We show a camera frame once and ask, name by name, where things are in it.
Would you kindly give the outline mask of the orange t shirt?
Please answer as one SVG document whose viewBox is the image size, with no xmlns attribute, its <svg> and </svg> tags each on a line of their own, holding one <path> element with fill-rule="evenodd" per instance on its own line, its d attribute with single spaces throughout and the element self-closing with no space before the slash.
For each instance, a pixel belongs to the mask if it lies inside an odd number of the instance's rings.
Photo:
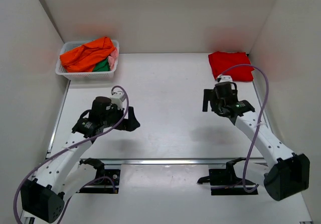
<svg viewBox="0 0 321 224">
<path fill-rule="evenodd" d="M 59 58 L 67 72 L 92 72 L 96 64 L 108 58 L 116 49 L 109 37 L 102 37 L 67 51 Z"/>
</svg>

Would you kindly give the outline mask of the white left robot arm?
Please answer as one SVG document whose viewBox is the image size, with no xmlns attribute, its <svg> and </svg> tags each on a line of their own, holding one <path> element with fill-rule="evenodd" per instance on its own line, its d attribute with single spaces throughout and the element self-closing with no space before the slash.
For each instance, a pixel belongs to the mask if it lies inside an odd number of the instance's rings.
<svg viewBox="0 0 321 224">
<path fill-rule="evenodd" d="M 74 193 L 88 182 L 99 183 L 104 179 L 104 164 L 100 160 L 80 157 L 105 131 L 132 132 L 139 128 L 133 107 L 123 107 L 126 100 L 128 97 L 122 91 L 95 98 L 91 109 L 80 115 L 62 150 L 41 165 L 33 179 L 22 182 L 24 211 L 47 223 L 56 222 Z"/>
</svg>

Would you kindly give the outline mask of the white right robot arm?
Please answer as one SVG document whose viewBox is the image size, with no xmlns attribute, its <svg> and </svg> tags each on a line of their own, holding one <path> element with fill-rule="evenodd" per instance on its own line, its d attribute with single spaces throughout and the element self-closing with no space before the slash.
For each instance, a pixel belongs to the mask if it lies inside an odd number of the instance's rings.
<svg viewBox="0 0 321 224">
<path fill-rule="evenodd" d="M 254 142 L 266 164 L 251 163 L 244 157 L 228 161 L 224 169 L 212 170 L 211 185 L 261 185 L 269 196 L 281 201 L 309 187 L 310 161 L 305 154 L 296 154 L 283 144 L 266 126 L 247 100 L 238 99 L 237 85 L 222 81 L 213 89 L 204 89 L 202 111 L 211 110 L 228 118 Z"/>
</svg>

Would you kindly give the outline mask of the folded red t shirt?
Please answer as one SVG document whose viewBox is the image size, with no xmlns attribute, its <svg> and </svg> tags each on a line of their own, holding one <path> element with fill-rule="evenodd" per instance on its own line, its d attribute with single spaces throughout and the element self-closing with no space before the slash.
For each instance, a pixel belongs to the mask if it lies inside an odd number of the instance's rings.
<svg viewBox="0 0 321 224">
<path fill-rule="evenodd" d="M 227 52 L 214 52 L 208 55 L 209 64 L 212 69 L 212 74 L 215 79 L 222 74 L 230 75 L 234 81 L 241 81 L 241 82 L 252 82 L 253 75 L 252 71 L 254 70 L 253 67 L 236 67 L 229 71 L 227 69 L 247 64 L 250 65 L 250 60 L 245 52 L 236 52 L 236 53 L 227 53 Z"/>
</svg>

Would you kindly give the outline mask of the green t shirt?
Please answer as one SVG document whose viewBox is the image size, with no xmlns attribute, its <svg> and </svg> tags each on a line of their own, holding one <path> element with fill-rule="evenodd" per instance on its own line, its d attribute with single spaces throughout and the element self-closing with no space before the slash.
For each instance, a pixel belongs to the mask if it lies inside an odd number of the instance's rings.
<svg viewBox="0 0 321 224">
<path fill-rule="evenodd" d="M 110 71 L 108 58 L 98 62 L 93 69 L 93 72 L 108 72 L 108 71 Z"/>
</svg>

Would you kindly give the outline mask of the pink t shirt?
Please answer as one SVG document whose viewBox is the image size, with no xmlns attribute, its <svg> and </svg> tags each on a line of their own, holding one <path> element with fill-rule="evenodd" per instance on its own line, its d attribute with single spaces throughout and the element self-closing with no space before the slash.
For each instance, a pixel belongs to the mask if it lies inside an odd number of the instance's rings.
<svg viewBox="0 0 321 224">
<path fill-rule="evenodd" d="M 113 70 L 115 67 L 115 62 L 118 59 L 119 56 L 119 50 L 115 48 L 115 50 L 108 56 L 108 64 L 110 70 Z"/>
</svg>

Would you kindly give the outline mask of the aluminium table rail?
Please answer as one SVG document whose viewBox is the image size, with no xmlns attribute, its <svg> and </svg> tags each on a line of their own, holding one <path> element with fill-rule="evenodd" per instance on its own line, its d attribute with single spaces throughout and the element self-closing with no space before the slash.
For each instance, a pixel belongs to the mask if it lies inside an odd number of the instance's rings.
<svg viewBox="0 0 321 224">
<path fill-rule="evenodd" d="M 204 112 L 203 90 L 212 80 L 119 81 L 128 93 L 140 127 L 113 130 L 83 154 L 128 164 L 206 164 L 245 157 L 250 140 L 226 118 Z"/>
</svg>

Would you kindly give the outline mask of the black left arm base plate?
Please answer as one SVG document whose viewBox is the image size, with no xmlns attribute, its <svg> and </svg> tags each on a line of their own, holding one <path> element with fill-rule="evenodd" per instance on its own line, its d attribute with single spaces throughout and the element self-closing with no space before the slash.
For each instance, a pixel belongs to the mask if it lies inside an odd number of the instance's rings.
<svg viewBox="0 0 321 224">
<path fill-rule="evenodd" d="M 78 193 L 86 194 L 118 194 L 120 185 L 120 165 L 105 165 L 104 173 L 97 174 L 96 180 L 81 188 Z"/>
</svg>

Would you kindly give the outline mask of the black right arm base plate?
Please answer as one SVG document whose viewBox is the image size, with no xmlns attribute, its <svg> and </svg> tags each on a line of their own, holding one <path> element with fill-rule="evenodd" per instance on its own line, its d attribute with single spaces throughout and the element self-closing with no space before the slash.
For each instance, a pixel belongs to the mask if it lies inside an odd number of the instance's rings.
<svg viewBox="0 0 321 224">
<path fill-rule="evenodd" d="M 235 174 L 234 165 L 245 160 L 246 158 L 240 157 L 228 161 L 224 168 L 209 169 L 209 175 L 199 178 L 197 184 L 210 183 L 212 196 L 258 195 L 257 188 L 252 192 L 245 191 L 242 178 Z"/>
</svg>

